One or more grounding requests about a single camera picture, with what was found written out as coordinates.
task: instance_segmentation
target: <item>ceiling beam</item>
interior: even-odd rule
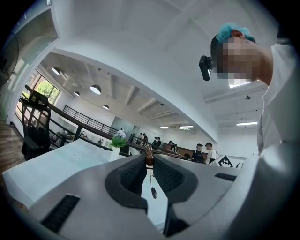
[[[253,87],[249,86],[248,84],[245,85],[246,88],[237,87],[240,89],[231,89],[230,91],[223,93],[223,94],[217,94],[213,97],[208,97],[204,99],[206,104],[216,103],[224,100],[229,100],[231,98],[239,98],[241,96],[246,96],[247,94],[251,93],[257,93],[261,91],[266,91],[267,87],[262,85],[256,85],[254,84]]]
[[[90,74],[89,66],[88,66],[88,64],[87,64],[86,62],[85,62],[84,64],[85,64],[85,68],[86,68],[86,70],[87,70],[87,72],[88,72],[88,74],[89,74],[89,76],[90,76],[90,80],[92,81],[92,84],[94,85],[94,84],[95,84],[95,81],[94,81],[94,79],[93,79],[93,77],[92,77],[92,74]]]
[[[133,92],[135,91],[135,86],[131,86],[129,92],[128,92],[128,95],[127,95],[127,98],[125,100],[125,105],[128,104],[128,102],[130,101],[131,97],[132,97],[132,94]]]
[[[145,110],[147,107],[150,107],[152,104],[156,103],[157,100],[155,98],[151,98],[147,103],[145,103],[142,107],[140,107],[137,111],[141,112]]]
[[[157,114],[154,114],[152,116],[149,116],[147,117],[148,119],[157,119],[157,118],[163,118],[165,116],[168,116],[170,114],[173,114],[174,112],[172,110],[169,110],[169,111],[165,111],[165,112],[160,112],[160,113],[157,113]]]
[[[46,68],[43,67],[42,64],[39,64],[37,66],[37,70],[47,79],[49,80],[59,91],[63,91],[67,93],[70,97],[75,97],[71,93],[68,92],[67,89],[65,89],[58,81],[54,79],[54,77],[51,76],[51,74],[47,71]]]
[[[201,8],[202,1],[193,0],[178,14],[169,26],[157,37],[154,45],[158,49],[165,49],[172,39],[184,28],[185,24],[194,17]]]
[[[72,73],[73,73],[73,80],[77,83],[77,85],[78,84],[80,84],[81,86],[82,86],[82,88],[83,89],[85,89],[85,86],[84,86],[84,84],[83,84],[83,81],[79,81],[77,78],[76,78],[76,74],[74,73],[74,71],[73,71],[73,68],[72,67],[70,67],[70,64],[69,64],[69,57],[67,57],[67,56],[65,56],[65,55],[63,55],[63,57],[64,57],[64,59],[65,59],[65,63],[66,63],[66,65],[67,65],[67,67],[72,71]],[[65,74],[64,74],[64,71],[63,71],[64,69],[62,69],[62,73],[60,73],[60,76],[65,80],[65,82],[64,82],[64,84],[63,84],[63,86],[66,86],[66,84],[67,84],[67,82],[70,80],[70,76],[68,75],[68,77],[66,77],[65,76]]]
[[[109,96],[111,98],[116,98],[115,96],[115,83],[117,82],[117,79],[118,77],[113,75],[113,74],[110,74],[110,77],[109,77],[109,88],[108,88],[108,93],[109,93]]]

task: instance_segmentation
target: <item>desk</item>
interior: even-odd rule
[[[111,153],[78,139],[12,167],[2,175],[9,194],[30,209],[38,199],[73,174],[92,166],[108,163]],[[157,199],[152,197],[149,170],[147,173],[142,186],[142,197],[148,202],[149,220],[161,229],[165,222],[168,200],[154,177],[152,186],[157,191]]]
[[[169,145],[167,143],[164,143],[163,149],[169,150],[169,149],[171,149],[171,145]],[[192,149],[187,149],[187,148],[182,148],[182,147],[178,147],[177,146],[177,152],[178,152],[178,154],[184,156],[184,154],[187,153],[190,156],[190,159],[192,158],[192,155],[193,155],[194,151],[195,151],[195,149],[192,150]],[[207,153],[202,152],[202,155],[206,159]]]
[[[6,170],[9,194],[27,208],[82,169],[108,162],[110,151],[77,140]]]

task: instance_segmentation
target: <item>tree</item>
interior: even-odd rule
[[[48,98],[50,96],[52,89],[53,89],[53,85],[49,83],[47,80],[43,80],[38,84],[36,91]]]
[[[51,104],[54,103],[55,99],[57,98],[58,94],[60,93],[60,91],[57,88],[54,88],[50,97],[49,97],[49,102]]]

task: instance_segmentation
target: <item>hair net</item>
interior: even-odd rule
[[[224,40],[229,38],[231,36],[232,30],[240,31],[245,36],[246,39],[255,43],[255,39],[251,36],[248,28],[242,28],[236,25],[234,22],[228,22],[221,27],[220,31],[216,35],[216,39],[218,40],[218,42],[222,43],[224,42]]]

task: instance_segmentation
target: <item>black mesh chair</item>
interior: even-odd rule
[[[36,91],[31,93],[28,100],[22,101],[22,153],[26,161],[52,150],[49,137],[50,111],[48,98]]]

